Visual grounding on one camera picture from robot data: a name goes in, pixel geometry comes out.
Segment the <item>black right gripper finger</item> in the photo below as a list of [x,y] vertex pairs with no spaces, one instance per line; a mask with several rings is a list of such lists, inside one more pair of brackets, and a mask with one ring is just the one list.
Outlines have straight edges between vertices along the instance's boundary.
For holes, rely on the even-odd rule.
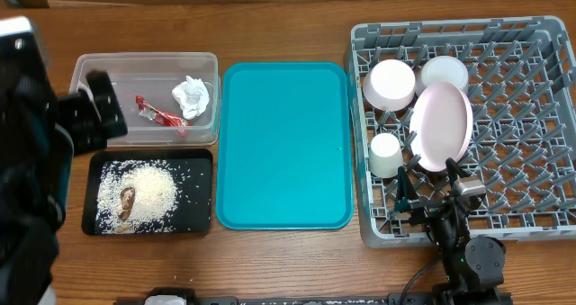
[[450,182],[455,182],[457,179],[470,176],[470,174],[464,171],[451,157],[446,160],[445,165]]
[[397,180],[398,184],[396,192],[396,203],[408,204],[409,201],[416,201],[417,200],[416,190],[414,189],[403,166],[398,167]]

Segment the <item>red snack wrapper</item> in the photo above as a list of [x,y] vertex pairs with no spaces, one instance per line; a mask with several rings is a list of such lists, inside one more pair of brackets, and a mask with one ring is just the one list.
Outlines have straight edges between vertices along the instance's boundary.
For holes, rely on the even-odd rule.
[[175,133],[180,137],[187,136],[188,121],[171,112],[164,112],[152,106],[142,96],[137,95],[135,102],[138,105],[139,116],[147,118],[166,127],[178,127]]

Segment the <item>large pink plate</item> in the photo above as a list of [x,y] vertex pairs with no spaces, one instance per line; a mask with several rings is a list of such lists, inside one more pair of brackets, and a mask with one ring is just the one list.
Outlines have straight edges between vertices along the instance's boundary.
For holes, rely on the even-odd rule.
[[468,149],[473,132],[473,112],[467,96],[455,85],[440,82],[418,97],[409,121],[410,143],[418,164],[430,172],[446,169],[446,160],[458,161]]

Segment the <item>cream cup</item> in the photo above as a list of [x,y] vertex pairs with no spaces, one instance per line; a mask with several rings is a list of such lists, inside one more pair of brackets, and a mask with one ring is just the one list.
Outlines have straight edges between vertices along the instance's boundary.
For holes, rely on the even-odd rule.
[[400,141],[390,133],[373,137],[369,147],[369,171],[376,177],[393,178],[403,166]]

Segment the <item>rice and food scraps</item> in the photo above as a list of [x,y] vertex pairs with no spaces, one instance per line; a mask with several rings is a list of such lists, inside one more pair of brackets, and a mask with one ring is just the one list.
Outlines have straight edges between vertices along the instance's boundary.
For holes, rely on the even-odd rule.
[[210,227],[209,158],[113,160],[95,196],[97,235],[204,232]]

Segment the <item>white napkin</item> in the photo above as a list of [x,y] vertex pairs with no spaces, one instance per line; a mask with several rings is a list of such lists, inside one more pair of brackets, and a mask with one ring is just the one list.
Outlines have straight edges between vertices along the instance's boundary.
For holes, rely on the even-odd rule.
[[186,76],[185,81],[172,90],[172,95],[186,120],[192,120],[207,109],[210,95],[204,82],[198,78]]

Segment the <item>grey bowl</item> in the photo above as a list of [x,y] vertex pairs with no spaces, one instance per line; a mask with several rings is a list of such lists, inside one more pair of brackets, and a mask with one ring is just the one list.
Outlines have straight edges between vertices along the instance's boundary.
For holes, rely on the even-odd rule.
[[435,83],[447,82],[468,94],[469,73],[466,65],[458,58],[439,56],[429,60],[416,76],[415,94]]

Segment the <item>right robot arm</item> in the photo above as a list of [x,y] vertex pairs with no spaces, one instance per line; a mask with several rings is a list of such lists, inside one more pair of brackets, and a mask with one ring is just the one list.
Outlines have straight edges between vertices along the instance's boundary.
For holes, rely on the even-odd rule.
[[428,304],[510,303],[510,296],[497,291],[504,283],[504,244],[492,237],[473,238],[465,226],[468,215],[485,199],[486,186],[452,158],[448,158],[445,165],[451,190],[441,200],[426,201],[419,199],[405,169],[398,168],[394,210],[407,212],[409,224],[422,226],[438,248],[437,258],[406,284],[400,303],[406,303],[410,286],[437,263],[445,268],[447,282],[433,287],[427,297]]

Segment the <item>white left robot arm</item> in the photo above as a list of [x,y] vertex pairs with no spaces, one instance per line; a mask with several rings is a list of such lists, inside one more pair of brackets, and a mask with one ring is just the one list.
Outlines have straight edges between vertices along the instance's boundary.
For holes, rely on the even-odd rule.
[[38,304],[50,287],[72,159],[106,148],[127,125],[107,72],[57,97],[47,80],[1,77],[1,302]]

